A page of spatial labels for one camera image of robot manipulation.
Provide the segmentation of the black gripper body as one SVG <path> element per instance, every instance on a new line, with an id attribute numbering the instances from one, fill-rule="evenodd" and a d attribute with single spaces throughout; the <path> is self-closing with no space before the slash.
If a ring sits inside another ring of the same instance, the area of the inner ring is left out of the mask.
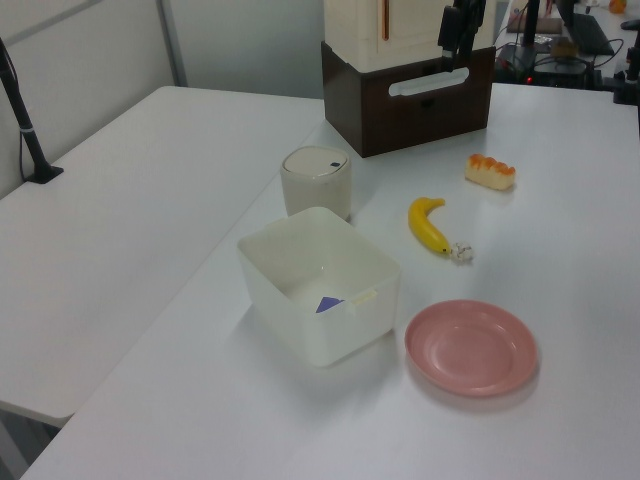
<path id="1" fill-rule="evenodd" d="M 463 11 L 459 6 L 446 6 L 438 36 L 438 45 L 448 52 L 456 52 L 462 31 Z"/>

